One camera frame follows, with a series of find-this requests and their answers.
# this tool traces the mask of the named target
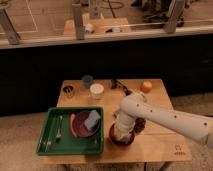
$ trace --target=utensil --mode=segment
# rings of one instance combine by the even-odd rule
[[[58,130],[57,130],[57,134],[55,136],[56,141],[59,141],[61,139],[61,125],[62,125],[62,120],[63,120],[63,116],[60,115],[59,116]]]
[[[45,152],[48,151],[48,149],[49,149],[49,147],[50,147],[51,144],[52,144],[51,141],[47,141],[46,147],[45,147]]]
[[[73,129],[73,121],[74,121],[74,119],[75,119],[75,114],[72,113],[72,114],[70,115],[70,130],[71,130],[71,132],[72,132],[72,135],[73,135],[74,137],[77,137],[77,134],[75,133],[75,131],[74,131],[74,129]]]

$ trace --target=wooden table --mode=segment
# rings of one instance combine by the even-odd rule
[[[133,90],[139,90],[142,80],[120,80]],[[146,95],[151,105],[172,108],[163,82],[160,79],[150,80],[153,84],[152,91]],[[114,122],[113,112],[119,108],[124,93],[121,89],[110,89],[110,80],[95,80],[105,87],[104,97],[94,100],[89,89],[85,89],[80,80],[67,80],[62,88],[72,85],[75,95],[67,98],[61,90],[57,107],[69,106],[102,106],[104,108],[104,151],[101,155],[85,156],[48,156],[43,157],[45,164],[83,164],[83,163],[129,163],[129,162],[163,162],[191,160],[190,150],[182,135],[174,133],[151,121],[146,122],[142,133],[135,137],[134,142],[128,147],[118,147],[108,138],[110,126]]]
[[[131,32],[127,18],[103,18],[103,19],[83,19],[83,24],[91,23],[94,26],[94,34],[105,34],[113,25],[120,25],[122,32]],[[75,35],[75,26],[73,20],[67,20],[64,28],[65,36]]]

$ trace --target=small cup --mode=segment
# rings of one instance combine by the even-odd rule
[[[94,26],[91,23],[88,23],[85,26],[85,31],[86,31],[86,33],[89,33],[89,34],[94,33],[94,31],[95,31]]]
[[[90,86],[93,83],[93,77],[91,75],[84,75],[82,77],[82,81],[83,81],[84,87],[87,88],[87,89],[89,89]]]
[[[98,83],[92,84],[90,86],[90,92],[93,99],[99,100],[103,97],[104,86]]]
[[[121,26],[119,26],[119,25],[114,25],[114,26],[112,27],[112,32],[113,32],[113,33],[120,33],[120,32],[122,32]]]

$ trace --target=fork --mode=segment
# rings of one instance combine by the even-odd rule
[[[59,116],[59,126],[57,130],[57,134],[55,136],[56,141],[59,141],[61,139],[61,125],[62,125],[63,116]]]

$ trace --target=table leg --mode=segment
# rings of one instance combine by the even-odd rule
[[[161,168],[159,169],[159,171],[164,171],[166,170],[170,165],[172,164],[172,162],[165,162]]]
[[[61,165],[66,171],[70,171],[70,165],[69,164],[62,164]]]
[[[144,163],[143,170],[146,171],[147,170],[146,168],[147,168],[147,162]]]

